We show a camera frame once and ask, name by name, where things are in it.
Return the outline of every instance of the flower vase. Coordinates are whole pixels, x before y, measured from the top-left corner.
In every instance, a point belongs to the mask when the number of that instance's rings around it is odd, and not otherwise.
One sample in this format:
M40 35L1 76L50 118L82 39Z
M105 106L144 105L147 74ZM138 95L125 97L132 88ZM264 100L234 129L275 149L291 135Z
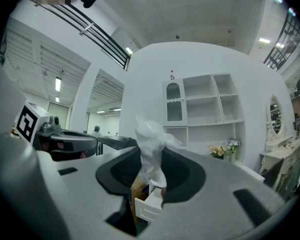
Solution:
M235 161L236 161L236 152L231 152L229 162L233 164Z

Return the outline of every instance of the arched cabinet door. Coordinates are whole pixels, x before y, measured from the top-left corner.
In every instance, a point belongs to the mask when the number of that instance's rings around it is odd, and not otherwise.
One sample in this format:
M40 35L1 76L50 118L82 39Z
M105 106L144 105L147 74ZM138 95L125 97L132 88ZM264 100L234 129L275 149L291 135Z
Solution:
M162 83L163 126L186 126L188 124L185 88L182 79Z

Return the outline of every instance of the white pillar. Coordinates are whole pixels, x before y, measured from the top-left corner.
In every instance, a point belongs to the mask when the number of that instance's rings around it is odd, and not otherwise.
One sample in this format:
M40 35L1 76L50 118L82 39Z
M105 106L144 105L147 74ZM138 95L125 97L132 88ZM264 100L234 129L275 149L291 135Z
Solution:
M95 66L90 67L85 72L78 91L76 93L71 112L69 130L83 133L86 130L86 113L99 69Z
M65 129L66 130L69 129L71 110L72 110L72 105L68 108L68 113L66 114L66 121L65 121Z

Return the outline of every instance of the white ceiling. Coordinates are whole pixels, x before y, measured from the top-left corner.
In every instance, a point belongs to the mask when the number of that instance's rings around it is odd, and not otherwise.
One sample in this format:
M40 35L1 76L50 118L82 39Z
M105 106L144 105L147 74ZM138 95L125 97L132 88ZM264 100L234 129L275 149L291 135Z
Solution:
M119 21L103 6L102 1L117 12L116 17L125 20L124 25L118 24ZM251 40L245 43L249 47L241 45L238 49L242 52L250 51L255 41L264 3L264 0L102 1L98 0L95 5L130 37L134 36L138 40L135 30L139 36L141 33L148 42L140 41L140 44L143 43L141 47L152 43L188 41L232 48L236 47L237 39L251 36Z
M71 106L90 62L14 19L9 20L6 37L8 65L4 68L10 79L28 93L52 102L59 96L61 105ZM62 79L60 93L55 90L56 77ZM88 111L120 108L123 85L117 83L100 70Z

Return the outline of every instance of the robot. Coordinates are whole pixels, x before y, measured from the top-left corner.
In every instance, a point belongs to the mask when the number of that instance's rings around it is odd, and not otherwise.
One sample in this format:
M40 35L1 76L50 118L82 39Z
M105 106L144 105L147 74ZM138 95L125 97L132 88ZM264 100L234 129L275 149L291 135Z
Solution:
M28 110L38 116L33 123ZM95 148L96 138L60 129L55 117L31 104L18 122L30 141L12 139L14 155L7 155L9 146L0 146L0 164L6 165L0 166L0 190L23 221L43 239L133 239L129 192L141 169L137 142L101 137L118 151L53 161L36 139L62 141L82 152ZM161 169L167 183L163 209L139 236L143 240L258 239L295 202L285 203L235 165L186 150L165 147Z

